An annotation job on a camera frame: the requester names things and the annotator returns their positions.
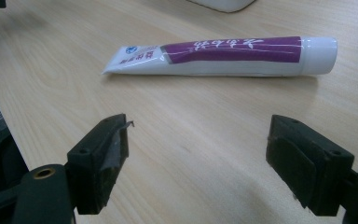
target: brass screw hole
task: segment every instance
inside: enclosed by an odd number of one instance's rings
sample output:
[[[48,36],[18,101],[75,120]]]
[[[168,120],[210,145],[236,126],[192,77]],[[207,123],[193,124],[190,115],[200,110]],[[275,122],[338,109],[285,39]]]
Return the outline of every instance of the brass screw hole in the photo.
[[[34,179],[45,179],[55,174],[53,168],[46,168],[34,174]]]

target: wooden table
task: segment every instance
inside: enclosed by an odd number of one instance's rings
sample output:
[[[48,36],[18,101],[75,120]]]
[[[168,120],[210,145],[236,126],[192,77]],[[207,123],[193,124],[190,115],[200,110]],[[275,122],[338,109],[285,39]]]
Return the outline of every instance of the wooden table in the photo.
[[[332,36],[317,77],[101,76],[123,45]],[[30,169],[66,162],[101,119],[125,113],[130,157],[108,205],[78,223],[341,223],[303,209],[265,159],[271,115],[356,156],[358,3],[257,0],[221,13],[185,0],[13,0],[0,9],[0,109]]]

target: toothpaste tube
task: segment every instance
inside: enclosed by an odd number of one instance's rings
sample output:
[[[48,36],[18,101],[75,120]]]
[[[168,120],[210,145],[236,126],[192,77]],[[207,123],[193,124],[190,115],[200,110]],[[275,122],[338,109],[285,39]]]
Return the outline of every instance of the toothpaste tube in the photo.
[[[163,46],[122,47],[103,74],[292,77],[329,73],[332,37],[219,39]]]

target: white tube cap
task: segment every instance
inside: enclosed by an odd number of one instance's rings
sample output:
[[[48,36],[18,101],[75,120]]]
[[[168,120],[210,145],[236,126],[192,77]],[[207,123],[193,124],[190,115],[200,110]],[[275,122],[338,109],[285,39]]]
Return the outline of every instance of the white tube cap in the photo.
[[[329,73],[336,63],[337,41],[333,37],[301,37],[305,51],[301,75]]]

